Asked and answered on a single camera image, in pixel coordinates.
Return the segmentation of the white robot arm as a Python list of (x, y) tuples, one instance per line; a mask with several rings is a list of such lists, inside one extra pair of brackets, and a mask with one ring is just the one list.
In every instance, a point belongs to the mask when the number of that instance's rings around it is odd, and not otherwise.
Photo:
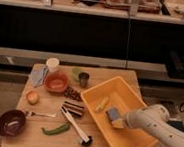
[(123, 116), (124, 127), (127, 129), (141, 128), (168, 147), (184, 147), (183, 131), (169, 125), (169, 119), (169, 111), (160, 104), (132, 110)]

